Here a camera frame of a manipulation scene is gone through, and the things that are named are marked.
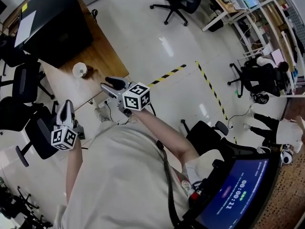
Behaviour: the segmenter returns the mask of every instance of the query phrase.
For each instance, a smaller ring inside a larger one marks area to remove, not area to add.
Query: sneaker
[[[250,113],[251,113],[251,117],[254,118],[255,111],[252,106],[250,107]]]
[[[244,123],[243,128],[244,128],[245,130],[250,130],[251,126],[248,125],[248,124],[246,124],[246,123]]]
[[[107,117],[104,116],[104,113],[102,112],[101,109],[96,108],[96,109],[94,110],[94,113],[95,113],[95,115],[96,115],[96,118],[99,119],[99,121],[101,121],[101,122],[109,121],[109,119],[108,119]]]

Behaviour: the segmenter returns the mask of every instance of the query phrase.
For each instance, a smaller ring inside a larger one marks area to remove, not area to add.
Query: cube with fiducial markers
[[[74,148],[77,133],[64,126],[61,129],[52,131],[51,145],[60,151],[67,151]]]
[[[122,94],[125,109],[142,110],[150,104],[150,88],[142,83],[137,83]]]

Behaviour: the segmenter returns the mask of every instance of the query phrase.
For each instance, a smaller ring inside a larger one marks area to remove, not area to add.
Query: black and yellow striped tape
[[[208,77],[207,77],[206,74],[204,73],[204,71],[203,71],[203,69],[201,68],[201,66],[200,66],[200,64],[198,63],[198,61],[196,61],[196,64],[197,64],[199,70],[201,71],[203,77],[205,78],[206,82],[209,84],[209,87],[210,87],[210,89],[211,89],[213,95],[214,95],[215,98],[217,99],[217,102],[218,102],[218,104],[219,104],[219,106],[220,106],[220,109],[221,109],[221,111],[222,111],[222,113],[223,113],[223,115],[224,115],[225,120],[228,120],[228,117],[227,117],[227,115],[226,115],[225,112],[224,112],[224,107],[223,107],[223,105],[221,104],[221,102],[220,102],[220,100],[219,100],[219,98],[218,98],[218,96],[217,96],[217,93],[215,92],[214,88],[212,87],[211,82],[209,81]]]
[[[148,86],[149,86],[149,87],[152,87],[152,86],[156,85],[157,83],[159,83],[159,82],[165,80],[165,79],[166,79],[167,77],[169,77],[170,75],[176,73],[177,71],[179,71],[179,70],[181,70],[181,69],[183,69],[183,68],[185,68],[185,67],[186,67],[186,64],[181,65],[180,67],[178,67],[178,68],[172,70],[171,72],[165,74],[164,76],[162,76],[162,77],[159,78],[158,80],[155,80],[154,82],[150,83]]]

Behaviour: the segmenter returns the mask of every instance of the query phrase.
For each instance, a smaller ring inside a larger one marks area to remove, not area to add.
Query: white cup
[[[87,66],[84,64],[84,63],[77,63],[76,65],[74,65],[73,67],[73,75],[75,77],[84,77],[87,73],[88,69],[87,69]]]

